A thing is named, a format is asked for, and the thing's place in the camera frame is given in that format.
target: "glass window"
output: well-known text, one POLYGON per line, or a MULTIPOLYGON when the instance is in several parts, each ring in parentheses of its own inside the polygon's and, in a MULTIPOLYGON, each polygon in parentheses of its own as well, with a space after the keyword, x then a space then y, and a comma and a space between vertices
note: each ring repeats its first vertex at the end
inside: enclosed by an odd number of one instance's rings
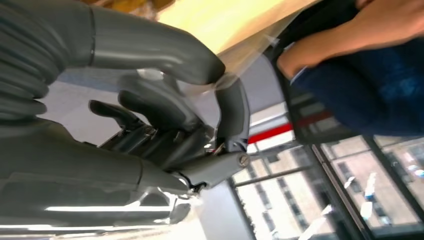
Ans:
POLYGON ((424 207, 424 138, 378 136, 375 141, 382 146, 391 166, 424 207))
MULTIPOLYGON (((316 194, 308 176, 307 171, 300 171, 261 181, 272 209, 266 209, 261 204, 255 183, 237 187, 237 193, 245 203, 246 214, 255 226, 256 239, 309 239, 306 237, 309 234, 319 239, 338 239, 331 223, 327 221, 329 213, 338 213, 324 210, 331 208, 326 208, 327 205, 323 204, 322 196, 316 194)), ((317 191, 325 195, 325 187, 321 186, 317 191)))
POLYGON ((271 218, 270 214, 266 211, 262 212, 262 217, 265 220, 266 225, 270 232, 276 229, 276 225, 274 224, 274 220, 271 218))
POLYGON ((350 188, 354 193, 361 193, 362 187, 356 180, 355 176, 349 170, 349 167, 345 162, 339 162, 337 167, 340 169, 340 173, 343 176, 344 182, 350 181, 350 188))
POLYGON ((251 164, 246 167, 246 170, 247 170, 247 174, 249 174, 249 177, 251 179, 255 179, 255 178, 258 177, 258 175, 256 174, 255 169, 253 168, 253 166, 251 164))
POLYGON ((393 152, 386 152, 386 156, 387 159, 390 161, 391 166, 394 168, 397 174, 399 174, 399 176, 403 179, 405 183, 410 183, 414 181, 412 177, 408 174, 408 172, 405 170, 404 165, 393 152))
POLYGON ((296 159, 298 166, 308 166, 311 164, 309 157, 306 154, 305 148, 303 146, 292 149, 291 155, 293 156, 294 159, 296 159))
POLYGON ((324 145, 326 155, 334 157, 332 164, 340 180, 348 185, 348 193, 377 236, 423 229, 362 137, 346 139, 332 146, 324 145))
POLYGON ((270 164, 276 163, 280 160, 279 157, 276 156, 276 155, 267 156, 266 159, 268 159, 268 163, 270 163, 270 164))
POLYGON ((259 197, 262 201, 262 204, 265 206, 266 209, 272 209, 273 207, 271 206, 270 203, 270 199, 267 196, 267 193, 265 192, 264 188, 262 187, 262 185, 260 183, 255 184, 255 188, 257 191, 257 194, 259 194, 259 197))

